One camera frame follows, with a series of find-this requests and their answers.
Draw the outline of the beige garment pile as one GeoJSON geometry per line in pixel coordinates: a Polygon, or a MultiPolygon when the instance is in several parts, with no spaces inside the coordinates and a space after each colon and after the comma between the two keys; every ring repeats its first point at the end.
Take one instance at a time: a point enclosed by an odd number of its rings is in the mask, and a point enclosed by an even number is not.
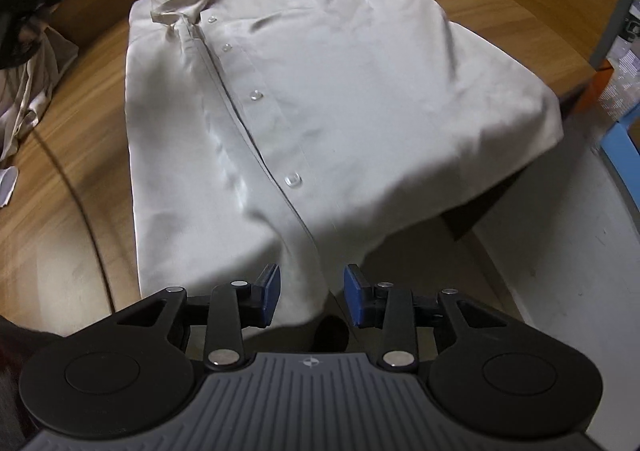
{"type": "Polygon", "coordinates": [[[1,71],[1,162],[47,111],[53,90],[78,56],[78,47],[48,26],[38,52],[17,68],[1,71]]]}

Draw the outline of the blue cardboard box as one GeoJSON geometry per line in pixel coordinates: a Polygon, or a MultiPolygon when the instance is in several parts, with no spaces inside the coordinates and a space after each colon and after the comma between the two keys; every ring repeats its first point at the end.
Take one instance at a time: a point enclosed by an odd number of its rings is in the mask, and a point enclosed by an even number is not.
{"type": "Polygon", "coordinates": [[[629,135],[630,129],[627,119],[615,122],[602,137],[600,148],[634,209],[639,211],[639,151],[629,135]]]}

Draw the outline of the beige satin shirt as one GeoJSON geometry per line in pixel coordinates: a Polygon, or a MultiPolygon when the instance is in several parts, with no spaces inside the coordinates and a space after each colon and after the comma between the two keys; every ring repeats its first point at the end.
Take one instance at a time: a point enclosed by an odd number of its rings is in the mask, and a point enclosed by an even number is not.
{"type": "Polygon", "coordinates": [[[141,293],[274,263],[279,325],[563,135],[552,90],[434,0],[137,0],[125,111],[141,293]]]}

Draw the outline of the orange object under desk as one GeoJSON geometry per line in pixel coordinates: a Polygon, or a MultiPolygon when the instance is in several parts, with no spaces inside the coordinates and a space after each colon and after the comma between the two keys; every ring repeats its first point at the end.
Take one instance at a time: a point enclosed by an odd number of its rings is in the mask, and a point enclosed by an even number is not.
{"type": "Polygon", "coordinates": [[[598,101],[608,87],[608,83],[611,81],[614,74],[614,68],[608,59],[604,59],[594,72],[589,84],[585,87],[584,91],[580,94],[579,98],[574,105],[573,113],[587,112],[598,104],[598,101]]]}

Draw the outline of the white garment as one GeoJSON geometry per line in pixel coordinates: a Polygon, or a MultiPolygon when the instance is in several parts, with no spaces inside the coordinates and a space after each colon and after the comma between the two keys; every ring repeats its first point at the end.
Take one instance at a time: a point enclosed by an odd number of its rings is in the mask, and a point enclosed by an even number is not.
{"type": "Polygon", "coordinates": [[[0,170],[0,208],[9,204],[14,192],[18,177],[15,166],[1,168],[0,170]]]}

